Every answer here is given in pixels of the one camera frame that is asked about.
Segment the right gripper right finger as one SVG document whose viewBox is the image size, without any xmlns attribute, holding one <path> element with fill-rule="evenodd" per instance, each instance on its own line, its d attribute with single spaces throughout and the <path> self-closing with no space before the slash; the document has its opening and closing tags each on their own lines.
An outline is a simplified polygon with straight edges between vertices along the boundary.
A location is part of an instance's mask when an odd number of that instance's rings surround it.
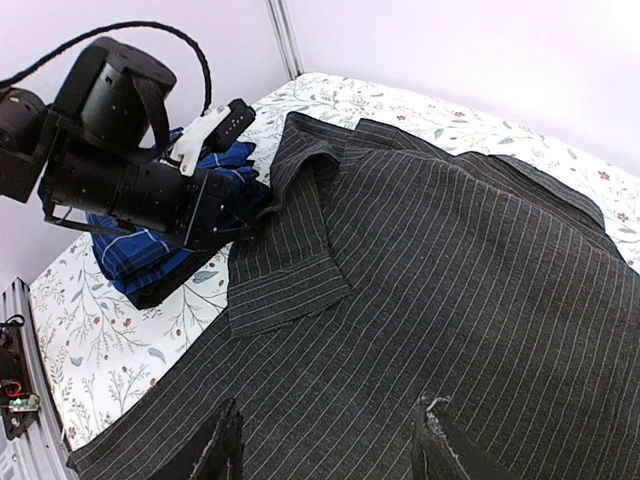
<svg viewBox="0 0 640 480">
<path fill-rule="evenodd" d="M 413 479 L 517 479 L 461 430 L 446 412 L 447 397 L 421 397 L 413 409 Z"/>
</svg>

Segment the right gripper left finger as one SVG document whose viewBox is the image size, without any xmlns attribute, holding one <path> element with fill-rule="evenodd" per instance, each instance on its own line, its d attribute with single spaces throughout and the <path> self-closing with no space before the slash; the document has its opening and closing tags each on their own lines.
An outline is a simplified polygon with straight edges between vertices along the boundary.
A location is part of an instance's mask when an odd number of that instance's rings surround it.
<svg viewBox="0 0 640 480">
<path fill-rule="evenodd" d="M 217 408 L 214 431 L 194 464 L 192 478 L 233 479 L 244 477 L 243 416 L 234 398 Z"/>
</svg>

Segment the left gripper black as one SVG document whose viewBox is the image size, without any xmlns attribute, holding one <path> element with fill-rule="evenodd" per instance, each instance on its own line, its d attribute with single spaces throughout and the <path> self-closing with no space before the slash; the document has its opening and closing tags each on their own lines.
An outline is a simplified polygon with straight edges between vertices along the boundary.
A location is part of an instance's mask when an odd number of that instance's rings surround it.
<svg viewBox="0 0 640 480">
<path fill-rule="evenodd" d="M 49 161 L 42 200 L 50 223 L 106 234 L 141 227 L 188 250 L 213 250 L 250 232 L 250 210 L 231 178 L 206 169 L 186 177 L 157 161 L 134 163 L 84 144 Z M 109 216 L 117 226 L 58 218 L 57 205 Z"/>
</svg>

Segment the black pinstriped long sleeve shirt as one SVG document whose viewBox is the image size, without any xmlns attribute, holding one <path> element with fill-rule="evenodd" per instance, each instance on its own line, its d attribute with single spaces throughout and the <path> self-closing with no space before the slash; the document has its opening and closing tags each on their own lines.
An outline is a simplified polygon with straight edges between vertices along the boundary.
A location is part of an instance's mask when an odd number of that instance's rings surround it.
<svg viewBox="0 0 640 480">
<path fill-rule="evenodd" d="M 509 156 L 292 112 L 227 307 L 83 479 L 185 479 L 234 398 L 248 479 L 407 479 L 413 409 L 520 479 L 639 475 L 639 277 L 585 196 Z"/>
</svg>

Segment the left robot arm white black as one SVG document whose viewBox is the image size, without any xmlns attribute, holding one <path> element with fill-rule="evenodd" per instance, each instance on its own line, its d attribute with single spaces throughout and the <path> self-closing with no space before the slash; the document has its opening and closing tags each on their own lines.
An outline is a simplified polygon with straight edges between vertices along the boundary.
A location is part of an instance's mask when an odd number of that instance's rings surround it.
<svg viewBox="0 0 640 480">
<path fill-rule="evenodd" d="M 1 193 L 37 194 L 48 223 L 59 206 L 113 220 L 110 235 L 144 228 L 191 251 L 249 235 L 257 218 L 244 188 L 199 166 L 254 121 L 236 99 L 196 118 L 172 139 L 165 100 L 176 76 L 151 55 L 109 37 L 79 55 L 55 100 L 8 82 L 1 89 Z"/>
</svg>

